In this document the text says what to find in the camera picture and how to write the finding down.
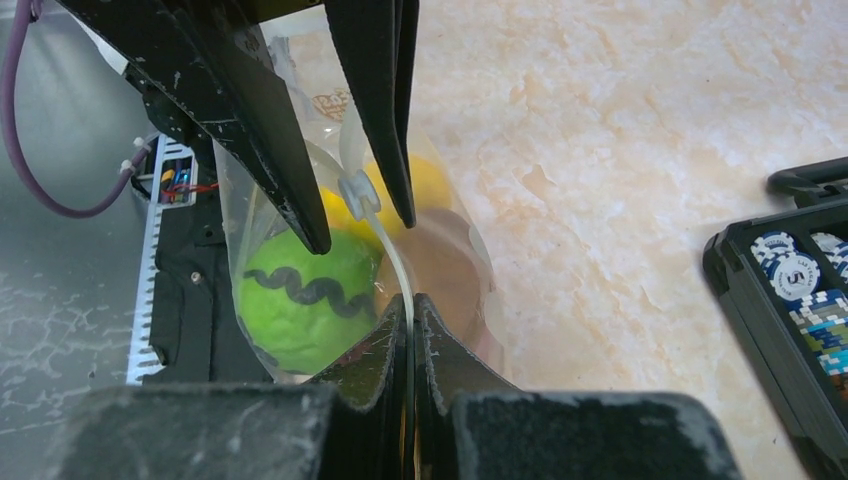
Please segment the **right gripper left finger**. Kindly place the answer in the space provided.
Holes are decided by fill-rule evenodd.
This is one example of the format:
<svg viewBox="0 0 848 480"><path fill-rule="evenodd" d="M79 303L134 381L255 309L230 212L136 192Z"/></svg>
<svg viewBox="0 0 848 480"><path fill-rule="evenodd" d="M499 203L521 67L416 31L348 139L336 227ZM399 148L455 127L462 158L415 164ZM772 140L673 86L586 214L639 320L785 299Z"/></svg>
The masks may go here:
<svg viewBox="0 0 848 480"><path fill-rule="evenodd" d="M88 394L46 448L43 479L403 479L396 296L363 341L302 384L173 383Z"/></svg>

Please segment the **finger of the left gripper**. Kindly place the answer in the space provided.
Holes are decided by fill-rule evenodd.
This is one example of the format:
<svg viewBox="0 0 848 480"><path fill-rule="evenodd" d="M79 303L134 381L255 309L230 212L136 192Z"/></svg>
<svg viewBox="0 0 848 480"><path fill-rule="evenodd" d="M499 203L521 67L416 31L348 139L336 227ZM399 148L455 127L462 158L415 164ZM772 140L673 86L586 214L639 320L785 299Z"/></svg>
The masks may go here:
<svg viewBox="0 0 848 480"><path fill-rule="evenodd" d="M308 1L65 1L250 174L307 250L331 247L326 215L287 85L263 21Z"/></svg>
<svg viewBox="0 0 848 480"><path fill-rule="evenodd" d="M416 225L407 147L420 2L326 0L329 30L384 185Z"/></svg>

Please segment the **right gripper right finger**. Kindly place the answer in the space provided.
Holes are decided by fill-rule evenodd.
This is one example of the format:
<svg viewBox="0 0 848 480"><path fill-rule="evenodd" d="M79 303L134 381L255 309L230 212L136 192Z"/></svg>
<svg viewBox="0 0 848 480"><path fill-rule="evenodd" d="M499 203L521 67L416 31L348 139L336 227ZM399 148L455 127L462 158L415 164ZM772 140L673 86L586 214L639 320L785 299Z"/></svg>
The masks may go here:
<svg viewBox="0 0 848 480"><path fill-rule="evenodd" d="M723 431L670 392L524 391L415 298L418 462L424 479L737 479Z"/></svg>

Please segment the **clear zip top bag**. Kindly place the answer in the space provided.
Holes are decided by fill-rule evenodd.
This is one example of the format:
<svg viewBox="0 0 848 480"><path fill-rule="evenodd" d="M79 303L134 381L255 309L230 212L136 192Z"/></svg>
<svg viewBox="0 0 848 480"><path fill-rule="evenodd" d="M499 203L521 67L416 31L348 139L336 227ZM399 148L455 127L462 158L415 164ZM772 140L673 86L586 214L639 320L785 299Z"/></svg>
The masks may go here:
<svg viewBox="0 0 848 480"><path fill-rule="evenodd" d="M485 244L418 126L407 147L417 223L406 228L380 176L323 7L265 22L312 163L331 250L311 254L223 147L215 150L237 321L278 383L361 354L389 303L424 294L447 330L508 375L502 306Z"/></svg>

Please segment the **toy brown pear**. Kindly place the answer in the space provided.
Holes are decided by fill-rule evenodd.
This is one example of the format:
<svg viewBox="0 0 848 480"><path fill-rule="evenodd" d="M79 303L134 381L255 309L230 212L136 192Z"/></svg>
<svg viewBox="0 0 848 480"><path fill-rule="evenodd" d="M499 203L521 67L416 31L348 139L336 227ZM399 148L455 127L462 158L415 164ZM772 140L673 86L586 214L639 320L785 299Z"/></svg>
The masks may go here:
<svg viewBox="0 0 848 480"><path fill-rule="evenodd" d="M428 295L448 330L474 350L486 332L483 303L491 275L472 246L470 232L470 224L459 214L433 208L420 213L416 227L393 243L412 290Z"/></svg>

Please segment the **toy yellow bell pepper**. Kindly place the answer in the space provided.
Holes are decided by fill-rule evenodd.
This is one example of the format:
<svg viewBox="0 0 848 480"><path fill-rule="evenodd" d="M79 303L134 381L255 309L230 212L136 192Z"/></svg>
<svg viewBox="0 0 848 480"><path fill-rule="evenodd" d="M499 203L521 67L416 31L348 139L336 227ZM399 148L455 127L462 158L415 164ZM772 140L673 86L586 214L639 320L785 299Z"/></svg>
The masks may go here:
<svg viewBox="0 0 848 480"><path fill-rule="evenodd" d="M436 163L420 155L411 154L409 167L411 168L414 204L417 210L449 208L452 205L452 186L445 172ZM377 163L375 161L366 163L364 172L372 181L381 202L381 210L376 213L377 219L388 234L398 234L405 229L405 226L394 209Z"/></svg>

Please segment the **toy yellow lemon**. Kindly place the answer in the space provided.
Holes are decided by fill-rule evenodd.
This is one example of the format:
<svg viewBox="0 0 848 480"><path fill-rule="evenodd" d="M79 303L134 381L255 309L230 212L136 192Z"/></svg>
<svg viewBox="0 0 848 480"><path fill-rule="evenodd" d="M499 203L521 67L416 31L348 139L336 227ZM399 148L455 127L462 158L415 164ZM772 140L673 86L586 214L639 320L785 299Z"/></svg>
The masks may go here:
<svg viewBox="0 0 848 480"><path fill-rule="evenodd" d="M368 222L366 220L355 220L341 196L326 187L320 188L320 194L331 228L355 234L376 250L384 252L382 242Z"/></svg>

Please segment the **black poker chip case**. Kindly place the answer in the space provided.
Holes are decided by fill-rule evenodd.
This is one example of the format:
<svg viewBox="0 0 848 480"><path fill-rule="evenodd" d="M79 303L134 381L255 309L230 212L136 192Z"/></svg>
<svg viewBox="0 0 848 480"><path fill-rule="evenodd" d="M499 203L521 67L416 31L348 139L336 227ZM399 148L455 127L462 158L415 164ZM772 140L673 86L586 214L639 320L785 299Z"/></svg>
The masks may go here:
<svg viewBox="0 0 848 480"><path fill-rule="evenodd" d="M702 268L807 472L847 476L847 160L778 171L793 211L727 226Z"/></svg>

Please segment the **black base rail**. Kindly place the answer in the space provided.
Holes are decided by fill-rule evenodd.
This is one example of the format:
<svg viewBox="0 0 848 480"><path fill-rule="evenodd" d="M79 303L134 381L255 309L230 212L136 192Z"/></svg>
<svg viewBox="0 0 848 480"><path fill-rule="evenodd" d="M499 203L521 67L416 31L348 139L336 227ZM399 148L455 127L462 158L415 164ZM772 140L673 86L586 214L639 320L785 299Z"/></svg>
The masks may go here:
<svg viewBox="0 0 848 480"><path fill-rule="evenodd" d="M237 322L219 196L190 148L162 135L153 175L126 382L268 383Z"/></svg>

